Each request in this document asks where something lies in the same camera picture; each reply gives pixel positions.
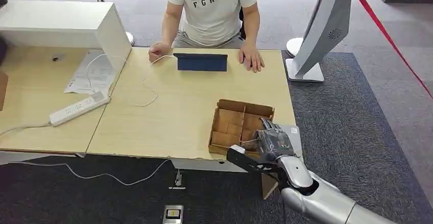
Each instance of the power strip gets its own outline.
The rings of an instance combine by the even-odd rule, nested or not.
[[[50,114],[50,123],[52,126],[59,126],[110,101],[111,97],[106,96],[101,91],[95,92],[84,100]]]

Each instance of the robotic hand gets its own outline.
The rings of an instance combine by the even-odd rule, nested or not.
[[[285,205],[319,223],[394,223],[356,204],[335,186],[309,171],[291,143],[290,134],[293,131],[287,134],[280,126],[266,119],[261,120],[264,130],[257,130],[254,135],[261,162],[246,156],[245,149],[238,145],[227,152],[228,161],[248,172],[265,173],[273,178],[270,173],[278,173],[276,180]]]

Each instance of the white monitor stand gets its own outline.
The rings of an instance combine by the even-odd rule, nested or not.
[[[317,0],[304,38],[291,39],[286,59],[289,80],[323,82],[319,61],[349,32],[351,0]]]

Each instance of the white shelf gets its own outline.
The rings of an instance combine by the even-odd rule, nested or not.
[[[97,30],[114,3],[10,1],[0,8],[0,31]]]
[[[17,46],[101,48],[117,72],[131,51],[111,2],[9,1],[0,35]]]

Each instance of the wooden table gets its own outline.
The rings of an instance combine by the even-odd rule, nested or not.
[[[15,47],[0,69],[9,76],[0,131],[49,121],[49,115],[87,94],[64,94],[87,49]],[[53,55],[62,53],[57,62]],[[105,107],[53,128],[24,129],[0,136],[0,150],[74,154],[85,153]]]
[[[179,161],[186,164],[183,168],[192,163],[194,169],[212,170],[212,162],[212,166],[197,168],[194,159],[224,159],[210,154],[207,147],[213,113],[222,98],[272,106],[274,122],[295,124],[280,51],[261,51],[266,67],[258,73],[246,71],[234,49],[185,48],[174,52],[228,54],[228,70],[178,71],[173,57],[151,66],[148,48],[133,48],[88,154],[172,157],[185,159]],[[155,102],[146,107],[133,105],[151,101],[155,95],[152,89],[158,93]]]

